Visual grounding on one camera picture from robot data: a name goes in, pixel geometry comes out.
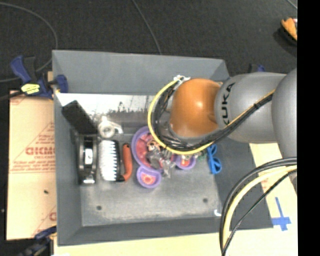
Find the yellow cable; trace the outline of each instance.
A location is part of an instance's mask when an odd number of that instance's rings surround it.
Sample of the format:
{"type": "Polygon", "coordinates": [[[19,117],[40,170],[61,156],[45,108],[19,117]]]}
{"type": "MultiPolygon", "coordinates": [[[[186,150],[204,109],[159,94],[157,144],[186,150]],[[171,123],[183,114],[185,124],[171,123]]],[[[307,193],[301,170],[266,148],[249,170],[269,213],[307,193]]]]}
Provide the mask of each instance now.
{"type": "MultiPolygon", "coordinates": [[[[209,147],[211,144],[214,143],[214,141],[211,141],[203,146],[200,146],[196,149],[193,149],[193,150],[189,150],[189,151],[180,151],[180,150],[176,150],[176,149],[173,149],[169,146],[167,146],[165,143],[163,143],[159,138],[158,136],[156,135],[153,127],[152,127],[152,123],[151,123],[151,115],[152,115],[152,111],[154,109],[154,105],[156,104],[156,101],[158,100],[158,98],[162,95],[162,93],[168,89],[170,86],[174,85],[177,81],[173,80],[171,81],[170,83],[168,83],[167,85],[165,85],[156,95],[155,97],[153,98],[153,100],[151,101],[151,104],[150,104],[150,107],[149,107],[149,110],[148,110],[148,116],[147,116],[147,123],[148,123],[148,128],[150,130],[150,133],[152,135],[152,137],[154,138],[154,140],[159,143],[159,145],[161,145],[162,147],[164,147],[165,149],[169,150],[170,152],[174,153],[174,154],[177,154],[177,155],[193,155],[193,154],[196,154],[202,150],[205,150],[207,147],[209,147]]],[[[266,96],[263,97],[266,98],[268,97],[270,94],[273,94],[275,91],[272,90],[271,92],[269,92],[266,96]]],[[[238,120],[239,118],[241,118],[241,116],[244,115],[244,113],[250,109],[252,106],[248,107],[244,112],[242,112],[239,116],[237,116],[234,120],[232,120],[228,125],[226,125],[224,128],[230,126],[232,123],[234,123],[236,120],[238,120]]]]}
{"type": "Polygon", "coordinates": [[[286,173],[290,173],[290,172],[294,171],[295,169],[297,169],[296,165],[290,166],[290,167],[286,167],[286,168],[272,170],[271,172],[267,172],[267,173],[255,178],[254,180],[249,182],[242,190],[239,191],[239,193],[236,195],[234,200],[231,202],[230,207],[228,209],[228,212],[227,212],[227,214],[225,216],[225,222],[224,222],[224,226],[223,226],[223,247],[225,247],[226,242],[227,242],[228,237],[229,237],[229,234],[230,234],[229,229],[230,229],[231,219],[232,219],[232,216],[234,214],[234,211],[235,211],[238,203],[245,196],[245,194],[248,191],[250,191],[255,185],[257,185],[258,183],[264,181],[265,179],[267,179],[267,178],[269,178],[271,176],[278,175],[278,174],[285,175],[286,173]]]}

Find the orange object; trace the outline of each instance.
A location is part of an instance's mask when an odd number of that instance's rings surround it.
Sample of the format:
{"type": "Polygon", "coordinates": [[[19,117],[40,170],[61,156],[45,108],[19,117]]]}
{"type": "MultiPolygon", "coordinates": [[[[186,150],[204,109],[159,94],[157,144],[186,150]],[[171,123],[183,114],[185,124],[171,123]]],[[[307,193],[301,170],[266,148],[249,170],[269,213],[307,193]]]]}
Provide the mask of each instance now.
{"type": "Polygon", "coordinates": [[[292,17],[282,19],[281,25],[294,40],[298,41],[298,19],[292,17]]]}
{"type": "Polygon", "coordinates": [[[218,128],[215,99],[220,85],[212,80],[193,78],[178,87],[173,95],[171,129],[181,137],[199,137],[218,128]]]}
{"type": "Polygon", "coordinates": [[[132,155],[131,148],[128,143],[123,144],[122,146],[122,155],[123,155],[123,164],[124,164],[124,174],[122,175],[124,180],[127,181],[132,174],[132,155]]]}

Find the purple bowl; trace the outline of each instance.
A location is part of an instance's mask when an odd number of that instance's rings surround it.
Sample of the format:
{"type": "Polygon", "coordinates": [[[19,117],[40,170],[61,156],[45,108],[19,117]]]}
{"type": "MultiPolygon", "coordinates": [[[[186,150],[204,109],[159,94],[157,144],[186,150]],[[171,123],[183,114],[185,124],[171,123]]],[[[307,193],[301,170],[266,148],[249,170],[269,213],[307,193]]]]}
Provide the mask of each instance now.
{"type": "Polygon", "coordinates": [[[146,166],[140,166],[138,168],[136,177],[140,185],[147,189],[154,189],[162,180],[162,175],[158,170],[146,166]]]}

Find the cardboard sheet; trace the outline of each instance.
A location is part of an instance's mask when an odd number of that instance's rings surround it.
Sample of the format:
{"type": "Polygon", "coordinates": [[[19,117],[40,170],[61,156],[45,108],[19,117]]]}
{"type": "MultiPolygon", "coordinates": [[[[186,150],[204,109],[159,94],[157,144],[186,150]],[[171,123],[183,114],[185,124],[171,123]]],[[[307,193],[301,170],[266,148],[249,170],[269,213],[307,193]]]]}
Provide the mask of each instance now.
{"type": "Polygon", "coordinates": [[[6,239],[29,239],[56,224],[53,101],[10,100],[6,239]]]}

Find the blue scissors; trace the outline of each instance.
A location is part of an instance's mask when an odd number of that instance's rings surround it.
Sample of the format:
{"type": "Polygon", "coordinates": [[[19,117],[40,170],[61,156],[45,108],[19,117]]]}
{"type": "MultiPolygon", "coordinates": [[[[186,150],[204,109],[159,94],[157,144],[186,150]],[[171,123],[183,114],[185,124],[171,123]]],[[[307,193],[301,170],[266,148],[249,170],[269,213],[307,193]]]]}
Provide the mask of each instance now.
{"type": "Polygon", "coordinates": [[[208,156],[208,164],[212,174],[218,174],[221,172],[222,165],[220,159],[214,157],[217,152],[217,145],[212,144],[206,148],[207,156],[208,156]]]}

